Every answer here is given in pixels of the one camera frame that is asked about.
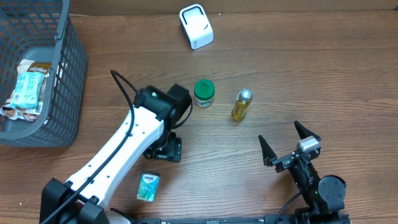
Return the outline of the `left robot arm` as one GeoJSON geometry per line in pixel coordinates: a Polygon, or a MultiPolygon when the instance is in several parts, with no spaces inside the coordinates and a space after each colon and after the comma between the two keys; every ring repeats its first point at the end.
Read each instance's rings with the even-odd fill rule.
{"type": "Polygon", "coordinates": [[[192,104],[189,90],[175,84],[162,92],[137,92],[123,124],[98,153],[66,182],[51,179],[42,191],[41,223],[134,223],[108,205],[124,176],[147,150],[174,145],[171,129],[192,104]]]}

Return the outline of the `Kleenex pocket tissue pack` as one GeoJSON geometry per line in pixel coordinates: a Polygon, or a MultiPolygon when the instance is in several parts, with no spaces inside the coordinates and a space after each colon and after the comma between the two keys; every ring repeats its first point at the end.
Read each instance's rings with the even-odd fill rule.
{"type": "Polygon", "coordinates": [[[159,181],[160,177],[158,175],[142,174],[137,190],[137,199],[146,202],[154,202],[159,181]]]}

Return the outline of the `yellow dish soap bottle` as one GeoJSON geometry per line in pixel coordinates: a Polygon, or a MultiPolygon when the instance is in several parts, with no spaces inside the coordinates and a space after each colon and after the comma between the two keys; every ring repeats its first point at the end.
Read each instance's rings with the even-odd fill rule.
{"type": "Polygon", "coordinates": [[[234,108],[231,112],[231,116],[236,121],[242,121],[247,113],[248,106],[252,101],[252,91],[249,89],[242,89],[237,97],[234,104],[234,108]]]}

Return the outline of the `mint green wipes pack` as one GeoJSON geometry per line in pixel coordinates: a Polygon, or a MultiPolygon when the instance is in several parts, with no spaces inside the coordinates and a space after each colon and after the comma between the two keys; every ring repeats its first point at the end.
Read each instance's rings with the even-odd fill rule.
{"type": "Polygon", "coordinates": [[[22,109],[36,108],[44,78],[44,74],[40,72],[22,72],[18,76],[10,106],[22,109]]]}

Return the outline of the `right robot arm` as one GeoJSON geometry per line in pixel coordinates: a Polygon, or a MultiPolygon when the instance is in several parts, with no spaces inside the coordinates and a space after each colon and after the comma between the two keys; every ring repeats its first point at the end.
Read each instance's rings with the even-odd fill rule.
{"type": "Polygon", "coordinates": [[[321,153],[320,136],[298,121],[294,122],[300,137],[292,153],[277,157],[263,136],[258,136],[265,166],[276,172],[288,170],[298,193],[280,209],[277,215],[266,215],[265,221],[274,223],[350,223],[345,208],[346,182],[337,175],[319,177],[312,160],[321,153]]]}

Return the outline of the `green lid seasoning jar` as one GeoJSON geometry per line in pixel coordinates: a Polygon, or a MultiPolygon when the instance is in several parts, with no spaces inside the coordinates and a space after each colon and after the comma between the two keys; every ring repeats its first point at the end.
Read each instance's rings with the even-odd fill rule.
{"type": "Polygon", "coordinates": [[[215,86],[211,80],[199,80],[194,87],[195,102],[201,108],[210,107],[214,102],[215,86]]]}

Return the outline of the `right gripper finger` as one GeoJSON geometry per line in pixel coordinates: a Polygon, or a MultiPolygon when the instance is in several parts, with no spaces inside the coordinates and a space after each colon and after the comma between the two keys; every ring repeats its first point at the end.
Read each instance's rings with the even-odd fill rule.
{"type": "Polygon", "coordinates": [[[262,135],[258,135],[258,139],[261,145],[263,163],[265,166],[273,166],[274,161],[277,159],[275,152],[272,150],[270,145],[262,135]]]}
{"type": "Polygon", "coordinates": [[[305,138],[308,138],[310,136],[313,136],[317,141],[321,141],[322,138],[318,136],[317,134],[313,133],[309,129],[307,129],[304,125],[302,125],[298,121],[294,121],[294,126],[298,132],[298,135],[300,136],[300,139],[303,140],[305,138]]]}

